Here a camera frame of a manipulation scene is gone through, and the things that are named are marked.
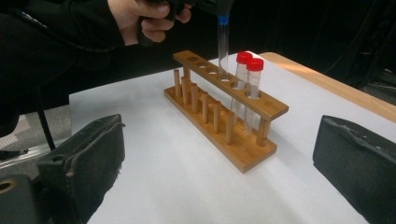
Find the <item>hand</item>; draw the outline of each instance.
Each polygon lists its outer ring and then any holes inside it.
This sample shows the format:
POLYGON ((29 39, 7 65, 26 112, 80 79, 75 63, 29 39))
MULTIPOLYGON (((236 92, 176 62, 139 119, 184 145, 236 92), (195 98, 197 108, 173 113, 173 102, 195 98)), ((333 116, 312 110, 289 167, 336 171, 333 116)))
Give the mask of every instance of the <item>hand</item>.
MULTIPOLYGON (((143 34, 153 42, 162 42, 165 31, 170 30, 174 23, 165 19, 169 13, 167 2, 151 4, 145 0, 107 0, 111 13, 119 26, 125 46, 137 44, 137 28, 139 17, 142 21, 143 34)), ((176 19, 185 23, 190 20, 191 6, 186 5, 176 19)))

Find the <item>white tabletop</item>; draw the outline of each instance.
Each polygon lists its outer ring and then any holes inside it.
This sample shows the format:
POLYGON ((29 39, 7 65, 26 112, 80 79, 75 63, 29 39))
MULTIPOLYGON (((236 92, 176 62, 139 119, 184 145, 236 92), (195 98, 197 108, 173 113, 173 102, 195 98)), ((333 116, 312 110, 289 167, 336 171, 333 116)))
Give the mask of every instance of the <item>white tabletop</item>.
MULTIPOLYGON (((225 93, 191 79, 229 106, 225 93)), ((165 98, 173 82, 166 71, 70 95, 73 133, 112 114, 126 125, 119 178, 90 223, 366 223, 313 166, 318 126, 334 116, 396 142, 394 122, 265 61, 261 90, 290 110, 271 125, 276 154, 241 174, 165 98)))

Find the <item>wooden test tube rack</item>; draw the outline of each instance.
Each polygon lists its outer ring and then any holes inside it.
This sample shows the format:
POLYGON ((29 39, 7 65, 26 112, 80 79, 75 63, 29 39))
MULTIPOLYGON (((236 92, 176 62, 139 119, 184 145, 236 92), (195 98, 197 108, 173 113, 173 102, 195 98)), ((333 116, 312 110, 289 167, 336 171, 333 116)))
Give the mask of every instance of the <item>wooden test tube rack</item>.
POLYGON ((253 168, 276 152, 276 144, 267 138, 271 121, 288 112, 289 107, 260 91, 259 99, 246 97, 246 90, 233 88, 235 77, 229 81, 218 79, 218 67, 185 50, 174 54, 183 64, 184 76, 175 70, 175 86, 164 90, 165 96, 221 151, 242 173, 253 168), (259 130, 245 131, 244 121, 218 100, 191 82, 191 71, 229 94, 261 117, 259 130))

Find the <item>red cap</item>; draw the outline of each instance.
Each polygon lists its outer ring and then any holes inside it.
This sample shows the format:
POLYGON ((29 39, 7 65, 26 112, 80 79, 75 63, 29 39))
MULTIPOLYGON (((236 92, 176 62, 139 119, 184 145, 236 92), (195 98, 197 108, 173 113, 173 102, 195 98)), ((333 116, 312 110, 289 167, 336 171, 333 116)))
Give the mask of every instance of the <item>red cap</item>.
POLYGON ((236 61, 238 63, 242 63, 242 64, 247 64, 248 60, 253 58, 253 55, 249 52, 238 52, 238 55, 236 56, 236 61))
POLYGON ((260 58, 252 58, 247 61, 247 70, 259 72, 264 69, 264 60, 260 58))

